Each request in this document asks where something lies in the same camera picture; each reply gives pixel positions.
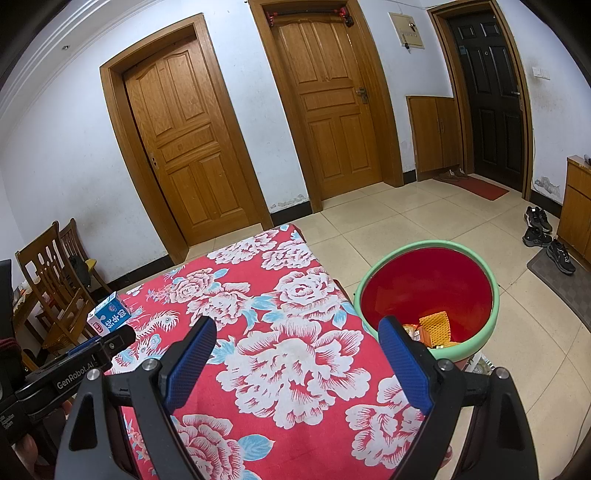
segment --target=wooden chair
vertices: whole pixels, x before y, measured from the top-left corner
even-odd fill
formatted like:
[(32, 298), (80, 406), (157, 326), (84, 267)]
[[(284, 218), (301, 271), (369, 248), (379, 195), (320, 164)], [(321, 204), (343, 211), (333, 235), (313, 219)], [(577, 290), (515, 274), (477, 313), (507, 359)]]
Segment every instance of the wooden chair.
[[(59, 238), (59, 224), (53, 222), (49, 229), (15, 256), (51, 323), (41, 348), (55, 353), (68, 345), (79, 345), (78, 338), (87, 326), (86, 318), (95, 303), (68, 261)], [(31, 263), (40, 279), (38, 283), (33, 281), (27, 270)], [(87, 329), (85, 334), (88, 338), (92, 336)]]
[(109, 288), (107, 283), (96, 271), (96, 260), (94, 258), (88, 258), (88, 255), (86, 255), (84, 247), (80, 242), (80, 237), (78, 236), (78, 229), (76, 228), (76, 221), (74, 219), (71, 219), (70, 223), (68, 223), (60, 231), (60, 239), (62, 244), (64, 245), (64, 249), (66, 250), (67, 257), (70, 258), (73, 255), (78, 255), (86, 263), (90, 275), (96, 278), (98, 283), (107, 291), (107, 293), (113, 293), (113, 290)]

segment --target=metal screw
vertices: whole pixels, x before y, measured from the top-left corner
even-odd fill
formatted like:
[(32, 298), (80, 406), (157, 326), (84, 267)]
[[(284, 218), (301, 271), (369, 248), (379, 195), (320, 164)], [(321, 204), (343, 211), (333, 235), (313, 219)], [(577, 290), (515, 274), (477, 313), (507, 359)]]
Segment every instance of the metal screw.
[(155, 358), (148, 358), (142, 362), (142, 368), (149, 372), (158, 366), (158, 360)]
[(495, 368), (495, 374), (497, 377), (502, 378), (503, 380), (509, 378), (509, 371), (503, 367)]
[(88, 380), (96, 380), (100, 377), (100, 370), (98, 368), (93, 368), (92, 370), (88, 370), (86, 374), (86, 378)]
[(444, 372), (450, 372), (451, 370), (453, 370), (453, 363), (447, 358), (442, 358), (441, 360), (439, 360), (437, 362), (437, 366), (440, 370), (443, 370)]

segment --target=red floral tablecloth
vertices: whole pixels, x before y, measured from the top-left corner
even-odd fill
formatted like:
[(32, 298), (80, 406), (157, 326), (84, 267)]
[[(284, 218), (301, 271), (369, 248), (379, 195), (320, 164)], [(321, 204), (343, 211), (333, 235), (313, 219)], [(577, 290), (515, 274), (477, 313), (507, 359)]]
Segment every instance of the red floral tablecloth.
[[(386, 480), (421, 424), (377, 341), (291, 225), (122, 297), (137, 341), (111, 373), (161, 357), (201, 315), (216, 321), (212, 357), (173, 413), (207, 479)], [(153, 478), (133, 410), (124, 416), (142, 476)]]

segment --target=black baseboard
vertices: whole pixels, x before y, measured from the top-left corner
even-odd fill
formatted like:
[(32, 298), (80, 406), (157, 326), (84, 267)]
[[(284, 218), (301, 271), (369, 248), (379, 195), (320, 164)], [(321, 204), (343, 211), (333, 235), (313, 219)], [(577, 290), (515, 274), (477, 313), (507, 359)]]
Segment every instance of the black baseboard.
[[(137, 283), (145, 278), (156, 275), (158, 272), (162, 272), (167, 268), (173, 267), (173, 260), (170, 258), (170, 255), (166, 255), (165, 257), (154, 260), (147, 265), (136, 268), (135, 270), (119, 278), (116, 278), (113, 281), (110, 281), (108, 285), (113, 291), (122, 290), (123, 288), (129, 287), (130, 285), (133, 285), (134, 283)], [(107, 291), (103, 287), (100, 287), (90, 292), (90, 296), (94, 301), (101, 301), (107, 296)]]
[(312, 215), (312, 205), (309, 201), (272, 213), (271, 220), (274, 226), (280, 226), (308, 215)]
[(538, 207), (543, 208), (546, 210), (546, 212), (551, 213), (555, 217), (560, 218), (560, 214), (562, 213), (562, 205), (552, 199), (549, 199), (548, 197), (545, 197), (541, 193), (532, 190), (530, 202), (537, 205)]
[(417, 171), (416, 170), (410, 170), (410, 171), (404, 172), (402, 174), (402, 179), (404, 180), (404, 184), (405, 185), (417, 181)]

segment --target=wooden door frame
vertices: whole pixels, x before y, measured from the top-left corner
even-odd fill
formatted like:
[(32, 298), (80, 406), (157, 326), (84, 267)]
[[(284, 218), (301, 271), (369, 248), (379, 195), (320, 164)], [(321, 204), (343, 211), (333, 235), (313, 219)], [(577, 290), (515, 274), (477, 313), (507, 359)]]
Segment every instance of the wooden door frame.
[(187, 244), (180, 227), (168, 207), (160, 185), (156, 180), (148, 156), (144, 150), (139, 131), (135, 125), (134, 115), (125, 90), (124, 73), (142, 60), (168, 47), (176, 41), (195, 36), (201, 46), (207, 65), (213, 65), (209, 73), (216, 92), (222, 115), (232, 139), (236, 157), (242, 169), (246, 185), (252, 196), (256, 212), (264, 229), (273, 227), (271, 215), (252, 166), (242, 132), (224, 83), (222, 72), (213, 50), (211, 38), (203, 14), (194, 15), (176, 22), (168, 27), (134, 43), (118, 53), (100, 67), (100, 80), (105, 93), (105, 101), (115, 137), (123, 156), (129, 176), (134, 183), (146, 213), (164, 247), (175, 264), (187, 258), (190, 245)]
[(462, 69), (460, 54), (457, 51), (452, 29), (450, 28), (447, 19), (458, 15), (482, 11), (492, 11), (494, 16), (496, 16), (502, 34), (507, 42), (509, 56), (511, 57), (513, 70), (516, 76), (515, 80), (517, 81), (517, 86), (521, 92), (519, 102), (521, 104), (524, 122), (524, 175), (521, 193), (523, 198), (529, 200), (534, 166), (534, 131), (531, 120), (530, 94), (527, 89), (525, 71), (521, 57), (519, 56), (519, 51), (517, 50), (515, 38), (511, 34), (511, 29), (509, 28), (501, 7), (499, 7), (496, 0), (456, 0), (427, 10), (429, 17), (431, 17), (431, 21), (433, 22), (433, 26), (435, 27), (437, 38), (441, 43), (443, 57), (445, 58), (447, 70), (449, 72), (449, 79), (452, 83), (453, 96), (457, 99), (459, 107), (464, 151), (463, 166), (467, 173), (474, 172), (472, 113), (470, 111), (470, 100), (468, 97), (466, 79)]
[(283, 108), (285, 109), (295, 151), (300, 160), (301, 170), (310, 197), (312, 211), (314, 213), (322, 211), (320, 186), (314, 176), (312, 160), (308, 152), (304, 130), (305, 122), (297, 106), (297, 99), (294, 97), (290, 88), (287, 72), (282, 65), (271, 27), (267, 23), (264, 11), (265, 7), (280, 7), (282, 4), (284, 8), (287, 4), (290, 4), (290, 6), (299, 5), (302, 8), (310, 8), (313, 5), (322, 5), (323, 8), (347, 7), (349, 13), (355, 19), (355, 25), (348, 28), (348, 34), (355, 39), (352, 42), (352, 46), (357, 56), (356, 59), (359, 64), (361, 76), (368, 84), (370, 98), (371, 96), (375, 98), (375, 101), (371, 103), (370, 110), (376, 132), (378, 160), (382, 171), (382, 180), (394, 187), (402, 186), (404, 184), (402, 179), (402, 161), (392, 99), (390, 98), (386, 76), (382, 62), (379, 59), (378, 50), (375, 47), (374, 39), (371, 36), (357, 0), (249, 0), (248, 3), (250, 4), (256, 27), (265, 47)]

